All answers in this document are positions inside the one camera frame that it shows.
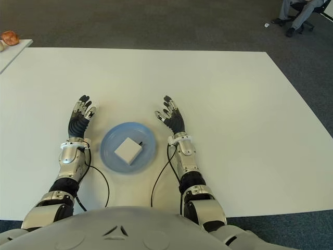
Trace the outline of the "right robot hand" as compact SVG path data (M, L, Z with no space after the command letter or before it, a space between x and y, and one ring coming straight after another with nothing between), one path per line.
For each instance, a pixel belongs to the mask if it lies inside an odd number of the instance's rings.
M163 110L163 113L156 110L154 112L155 116L157 119L162 121L174 135L178 133L185 133L186 130L183 116L176 103L167 95L163 98L163 100L163 104L166 109Z

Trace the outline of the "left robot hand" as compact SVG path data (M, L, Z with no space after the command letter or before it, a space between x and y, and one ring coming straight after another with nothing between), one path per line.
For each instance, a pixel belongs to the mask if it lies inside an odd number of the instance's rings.
M84 139L85 131L97 108L92 106L88 95L83 95L75 103L68 123L68 137Z

